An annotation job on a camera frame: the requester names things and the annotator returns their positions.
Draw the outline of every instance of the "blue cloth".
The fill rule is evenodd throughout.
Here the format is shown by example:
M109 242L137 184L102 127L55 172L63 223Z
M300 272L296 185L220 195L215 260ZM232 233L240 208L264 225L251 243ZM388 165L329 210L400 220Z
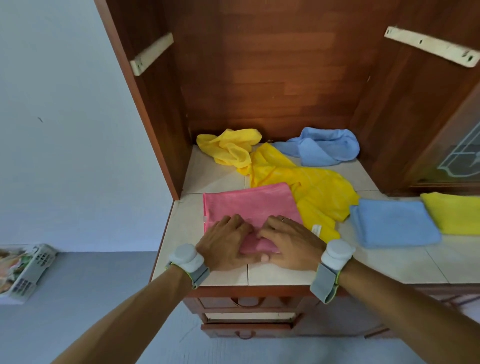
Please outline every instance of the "blue cloth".
M438 243L442 235L421 201L380 201L361 198L350 206L357 238L365 248Z
M333 166L360 152L357 138L348 129L303 128L298 138L272 145L287 156L300 157L306 167Z

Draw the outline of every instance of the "white wrist device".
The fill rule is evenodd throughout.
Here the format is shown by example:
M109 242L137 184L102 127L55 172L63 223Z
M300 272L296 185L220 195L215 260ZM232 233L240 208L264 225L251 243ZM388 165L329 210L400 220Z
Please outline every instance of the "white wrist device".
M352 258L355 248L342 239L331 240L322 254L310 291L323 303L329 303L338 288L337 276Z
M168 256L168 268L172 263L183 269L192 279L193 288L197 288L210 275L204 257L192 244L182 244Z

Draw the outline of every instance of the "person's left hand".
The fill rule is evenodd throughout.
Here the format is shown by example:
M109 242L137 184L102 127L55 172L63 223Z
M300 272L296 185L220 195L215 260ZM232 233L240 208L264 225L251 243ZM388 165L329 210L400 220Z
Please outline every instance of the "person's left hand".
M224 216L209 228L196 248L203 255L210 271L232 270L246 264L260 262L262 253L240 254L239 248L245 237L253 232L253 227L240 215Z

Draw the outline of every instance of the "person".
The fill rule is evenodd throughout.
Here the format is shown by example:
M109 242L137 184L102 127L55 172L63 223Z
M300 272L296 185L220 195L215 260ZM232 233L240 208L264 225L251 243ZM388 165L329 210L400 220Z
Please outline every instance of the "person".
M225 216L205 233L196 248L211 271L266 260L287 269L317 270L326 249L326 244L302 225L270 216L257 235L273 241L280 253L240 255L240 244L252 231L239 215ZM374 311L426 362L480 363L480 325L460 312L354 258L341 270L338 284ZM190 277L170 265L89 328L53 364L135 363L191 289Z

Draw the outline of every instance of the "cloth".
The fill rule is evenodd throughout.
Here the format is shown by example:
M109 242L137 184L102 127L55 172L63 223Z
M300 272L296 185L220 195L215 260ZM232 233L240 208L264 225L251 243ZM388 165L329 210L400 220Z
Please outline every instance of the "cloth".
M261 138L262 135L256 129L226 129L220 136L200 134L197 136L197 144L216 163L242 168L252 163L252 146L260 142Z
M480 235L480 197L438 192L420 197L443 234Z
M271 144L265 143L250 155L252 164L237 169L250 175L250 187L286 182L297 203L303 225L309 230L321 225L320 238L329 242L339 239L335 221L349 215L349 206L359 196L340 174L320 168L298 167Z
M427 245L442 240L421 201L361 198L350 212L357 238L365 248Z
M308 167L332 166L354 159L360 152L355 135L348 129L303 128L298 138L275 142L273 146L290 157L300 157Z
M239 191L204 194L204 231L220 221L225 215L239 214L253 225L255 232L248 234L240 247L240 253L279 253L278 248L268 239L257 239L256 232L270 215L282 215L302 224L286 183L248 188Z

